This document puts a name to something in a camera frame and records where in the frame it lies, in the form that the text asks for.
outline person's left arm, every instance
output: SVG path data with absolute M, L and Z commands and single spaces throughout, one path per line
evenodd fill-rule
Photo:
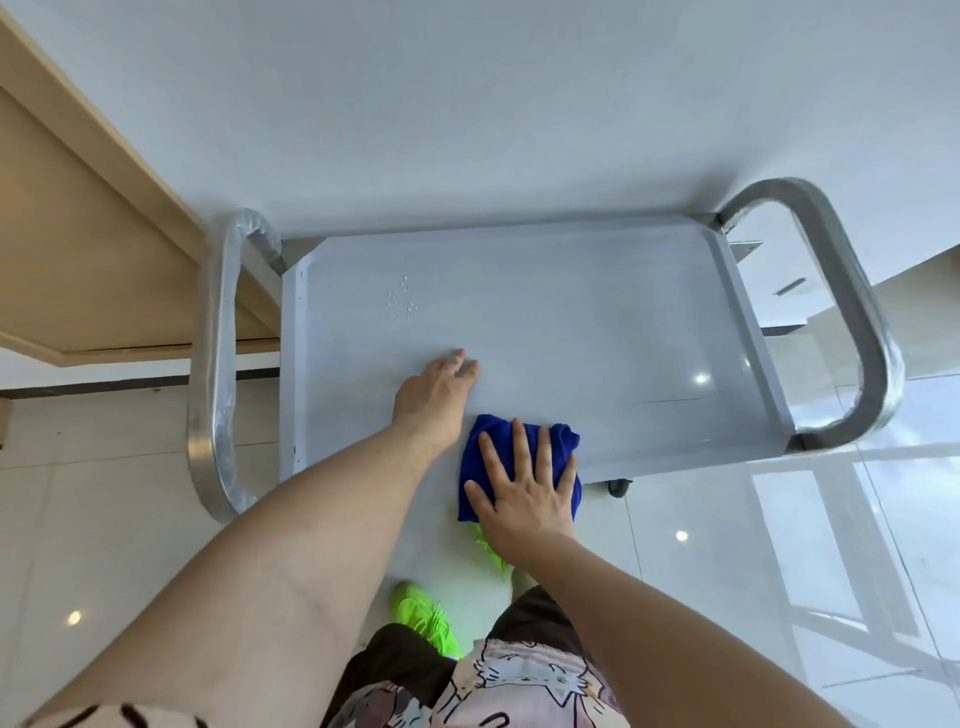
M 407 509 L 456 442 L 466 352 L 396 395 L 393 423 L 285 482 L 210 542 L 37 713 L 140 703 L 220 726 L 316 728 Z

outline silver handle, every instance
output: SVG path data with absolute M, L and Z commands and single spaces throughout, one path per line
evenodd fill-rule
M 724 205 L 711 226 L 727 234 L 743 215 L 766 202 L 793 213 L 860 357 L 860 391 L 853 408 L 829 425 L 798 429 L 791 442 L 791 449 L 837 448 L 894 416 L 903 397 L 903 356 L 840 218 L 815 184 L 792 178 L 754 182 Z
M 229 522 L 256 503 L 237 485 L 233 450 L 236 404 L 236 306 L 244 243 L 250 240 L 277 276 L 282 244 L 259 212 L 241 209 L 218 220 L 200 267 L 197 334 L 190 359 L 186 456 L 193 486 L 213 518 Z

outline microfiber cloth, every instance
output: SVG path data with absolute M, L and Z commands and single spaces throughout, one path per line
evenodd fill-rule
M 530 445 L 530 457 L 533 462 L 537 462 L 537 432 L 540 429 L 538 425 L 524 425 L 527 430 L 527 443 Z M 459 514 L 457 521 L 461 522 L 479 522 L 473 506 L 467 500 L 467 494 L 464 492 L 464 483 L 468 480 L 475 480 L 484 489 L 484 492 L 495 501 L 493 495 L 493 486 L 487 477 L 487 470 L 484 468 L 483 455 L 480 454 L 480 446 L 477 438 L 481 432 L 490 435 L 496 453 L 500 456 L 500 462 L 507 471 L 507 475 L 514 477 L 514 433 L 513 427 L 508 420 L 501 420 L 494 415 L 480 415 L 473 424 L 473 429 L 467 437 L 467 446 L 464 448 L 464 457 L 460 462 L 460 490 L 457 494 L 459 503 Z M 574 432 L 567 425 L 553 425 L 550 427 L 550 446 L 553 449 L 553 482 L 560 480 L 560 475 L 566 467 L 566 461 L 577 446 L 580 445 L 580 435 Z M 583 486 L 580 483 L 580 476 L 577 475 L 576 482 L 573 484 L 573 500 L 571 501 L 573 517 L 577 517 L 577 508 L 580 506 L 580 498 L 583 495 Z

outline caster wheel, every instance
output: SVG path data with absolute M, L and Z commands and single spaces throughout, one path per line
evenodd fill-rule
M 627 495 L 627 490 L 632 482 L 633 480 L 628 480 L 625 477 L 621 477 L 619 480 L 608 480 L 607 491 L 613 497 L 624 497 Z

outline pants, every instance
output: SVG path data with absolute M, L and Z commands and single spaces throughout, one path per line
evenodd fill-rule
M 541 586 L 525 592 L 507 607 L 488 637 L 512 643 L 546 644 L 593 661 L 564 611 Z M 404 624 L 380 627 L 367 648 L 354 655 L 344 668 L 321 728 L 355 691 L 384 680 L 406 688 L 421 704 L 432 708 L 450 682 L 456 664 L 456 660 L 441 655 Z

